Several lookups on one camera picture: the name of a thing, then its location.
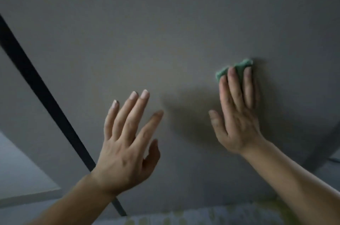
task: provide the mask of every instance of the finger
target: finger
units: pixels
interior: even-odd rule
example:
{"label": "finger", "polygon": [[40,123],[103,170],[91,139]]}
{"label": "finger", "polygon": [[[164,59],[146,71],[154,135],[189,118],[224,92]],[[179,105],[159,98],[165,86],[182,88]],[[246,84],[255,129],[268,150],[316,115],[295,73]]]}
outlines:
{"label": "finger", "polygon": [[232,111],[235,110],[233,98],[230,94],[227,76],[222,76],[219,82],[220,88],[220,101],[222,106],[222,111],[225,117],[229,116]]}
{"label": "finger", "polygon": [[141,129],[131,146],[138,148],[139,153],[143,156],[148,143],[155,132],[159,122],[162,120],[164,112],[162,110],[154,113],[149,122]]}
{"label": "finger", "polygon": [[221,116],[214,110],[209,111],[209,116],[217,140],[225,147],[225,143],[229,137]]}
{"label": "finger", "polygon": [[238,111],[244,108],[243,95],[240,87],[240,82],[236,73],[235,67],[228,69],[228,84],[230,94],[232,95],[234,104]]}
{"label": "finger", "polygon": [[257,79],[255,77],[253,78],[253,83],[254,83],[254,94],[255,94],[254,108],[257,108],[261,101],[261,94],[260,94],[260,88],[258,86]]}
{"label": "finger", "polygon": [[115,121],[118,111],[119,111],[119,102],[114,100],[105,118],[104,140],[109,140],[112,137],[112,127],[113,127],[113,123]]}
{"label": "finger", "polygon": [[158,140],[154,139],[149,147],[149,154],[143,160],[142,164],[142,172],[143,172],[143,178],[147,179],[150,177],[152,172],[155,170],[155,167],[160,159],[160,151],[158,149]]}
{"label": "finger", "polygon": [[254,107],[254,88],[252,80],[252,68],[247,67],[243,73],[243,98],[245,105],[252,109]]}
{"label": "finger", "polygon": [[121,139],[125,141],[126,145],[130,146],[138,129],[138,124],[144,113],[144,109],[147,106],[150,94],[147,90],[144,90],[131,110],[130,114],[127,116],[125,125],[123,127]]}
{"label": "finger", "polygon": [[132,110],[133,106],[135,105],[136,101],[138,99],[138,94],[133,91],[129,97],[129,99],[126,100],[121,110],[118,112],[115,122],[113,123],[112,128],[112,138],[113,140],[117,141],[120,137],[126,118],[128,117],[130,111]]}

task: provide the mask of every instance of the person's left arm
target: person's left arm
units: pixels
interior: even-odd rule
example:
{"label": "person's left arm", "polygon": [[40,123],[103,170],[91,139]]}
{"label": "person's left arm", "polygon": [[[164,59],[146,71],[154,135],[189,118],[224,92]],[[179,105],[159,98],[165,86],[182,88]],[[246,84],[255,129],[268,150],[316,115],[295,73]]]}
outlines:
{"label": "person's left arm", "polygon": [[83,177],[63,198],[43,212],[30,225],[92,224],[121,192],[146,180],[160,158],[157,140],[144,152],[163,117],[156,112],[136,136],[138,124],[149,99],[144,90],[138,98],[132,92],[124,106],[114,101],[104,124],[104,143],[94,170]]}

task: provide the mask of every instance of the person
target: person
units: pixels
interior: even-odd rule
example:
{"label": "person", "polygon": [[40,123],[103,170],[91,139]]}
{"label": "person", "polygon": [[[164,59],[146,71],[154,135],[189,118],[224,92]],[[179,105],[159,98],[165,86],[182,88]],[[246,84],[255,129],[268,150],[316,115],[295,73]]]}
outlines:
{"label": "person", "polygon": [[[289,159],[261,134],[255,109],[259,92],[252,68],[244,70],[241,89],[235,68],[219,82],[224,118],[209,111],[218,141],[240,154],[270,184],[304,224],[340,224],[340,193]],[[150,139],[163,117],[156,112],[137,133],[149,99],[144,90],[133,92],[119,110],[114,101],[104,123],[104,143],[98,163],[63,198],[30,224],[91,224],[120,193],[142,183],[159,158],[157,140]]]}

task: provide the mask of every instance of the gray trim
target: gray trim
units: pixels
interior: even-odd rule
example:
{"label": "gray trim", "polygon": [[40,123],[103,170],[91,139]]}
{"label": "gray trim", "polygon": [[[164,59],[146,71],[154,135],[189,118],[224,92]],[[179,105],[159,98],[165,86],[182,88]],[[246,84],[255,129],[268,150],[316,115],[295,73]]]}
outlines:
{"label": "gray trim", "polygon": [[340,147],[340,122],[332,129],[328,136],[315,148],[313,153],[302,165],[310,172],[316,171],[326,163],[327,159]]}
{"label": "gray trim", "polygon": [[63,196],[61,189],[46,191],[46,192],[40,192],[35,194],[29,194],[29,195],[20,195],[5,199],[0,199],[0,208],[5,208],[9,206],[15,206],[15,205],[22,205],[22,204],[30,204],[35,202],[41,202],[41,201],[47,201],[52,199],[58,199]]}

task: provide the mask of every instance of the person's right arm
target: person's right arm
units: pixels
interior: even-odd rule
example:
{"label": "person's right arm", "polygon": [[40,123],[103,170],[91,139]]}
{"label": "person's right arm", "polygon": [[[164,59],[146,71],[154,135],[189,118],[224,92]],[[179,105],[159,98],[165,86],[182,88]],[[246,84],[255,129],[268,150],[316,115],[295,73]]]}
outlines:
{"label": "person's right arm", "polygon": [[244,71],[243,92],[235,68],[219,83],[224,120],[211,110],[219,142],[243,156],[308,225],[340,224],[340,193],[288,158],[261,134],[255,107],[259,96],[251,68]]}

